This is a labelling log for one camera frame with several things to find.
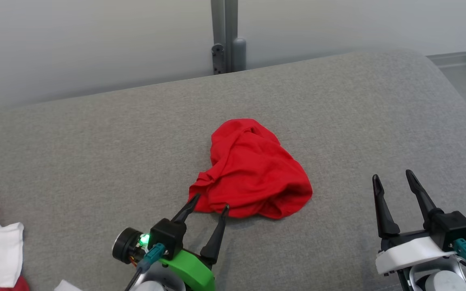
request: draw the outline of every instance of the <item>red cloth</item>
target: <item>red cloth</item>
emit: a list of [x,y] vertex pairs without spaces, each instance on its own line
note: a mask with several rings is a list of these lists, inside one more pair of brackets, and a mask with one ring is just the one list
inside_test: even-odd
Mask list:
[[28,288],[28,283],[24,277],[20,276],[13,288],[0,288],[0,291],[30,291],[30,288]]
[[189,189],[189,199],[201,194],[200,212],[221,212],[227,203],[230,217],[281,219],[312,197],[305,170],[253,119],[229,120],[212,134],[211,164]]

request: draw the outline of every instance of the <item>metal bracket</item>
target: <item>metal bracket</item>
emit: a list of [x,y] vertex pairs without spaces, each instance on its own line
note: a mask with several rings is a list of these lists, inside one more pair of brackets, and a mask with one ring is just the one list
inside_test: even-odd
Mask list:
[[211,0],[211,16],[213,74],[245,70],[246,40],[238,38],[238,0]]
[[216,44],[211,48],[211,59],[213,61],[213,74],[226,72],[226,55],[222,44]]
[[416,285],[416,281],[420,278],[416,277],[415,274],[433,270],[451,271],[457,274],[466,283],[466,277],[463,273],[463,270],[461,269],[459,259],[455,255],[451,255],[448,257],[442,257],[411,267],[409,269],[409,281],[407,282],[407,284],[411,287],[413,291],[422,291],[422,289],[418,285]]

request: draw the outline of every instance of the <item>white wall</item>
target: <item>white wall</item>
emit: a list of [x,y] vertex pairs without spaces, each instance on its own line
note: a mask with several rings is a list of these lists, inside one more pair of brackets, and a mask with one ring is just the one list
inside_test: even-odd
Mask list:
[[[466,0],[239,0],[248,68],[466,51]],[[0,0],[0,109],[212,73],[210,0]]]
[[212,74],[210,0],[0,0],[0,108]]
[[366,48],[466,51],[466,0],[239,0],[247,67]]

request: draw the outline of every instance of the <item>gray table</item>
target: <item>gray table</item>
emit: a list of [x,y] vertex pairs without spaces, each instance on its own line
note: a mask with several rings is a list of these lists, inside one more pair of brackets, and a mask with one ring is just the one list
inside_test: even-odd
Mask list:
[[[405,170],[439,207],[466,215],[466,103],[411,51],[360,52],[22,107],[0,114],[0,223],[25,226],[32,290],[66,279],[124,288],[111,257],[125,227],[148,229],[182,206],[210,167],[210,135],[255,118],[305,168],[314,188],[281,221],[228,221],[213,271],[219,290],[398,290],[377,275],[371,177],[404,232],[422,227]],[[193,214],[200,250],[216,215]]]

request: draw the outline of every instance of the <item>cable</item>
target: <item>cable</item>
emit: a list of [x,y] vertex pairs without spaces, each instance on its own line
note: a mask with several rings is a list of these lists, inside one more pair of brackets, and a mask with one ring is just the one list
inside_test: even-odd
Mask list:
[[144,258],[136,265],[136,273],[125,288],[125,291],[131,290],[140,274],[146,273],[153,263],[156,263],[159,259],[161,259],[163,254],[165,254],[165,250],[166,249],[163,244],[157,243],[145,254]]
[[459,260],[459,263],[460,263],[461,265],[464,265],[464,266],[466,267],[466,261],[464,261],[464,260]]
[[133,263],[133,266],[134,266],[134,267],[137,266],[137,263],[134,261],[134,258],[129,257],[129,260],[131,261],[131,263]]
[[129,282],[127,287],[125,288],[125,291],[131,290],[132,286],[134,285],[134,283],[136,282],[136,280],[138,279],[140,274],[141,274],[141,269],[137,269],[137,271],[134,274],[133,278],[131,279],[131,281]]

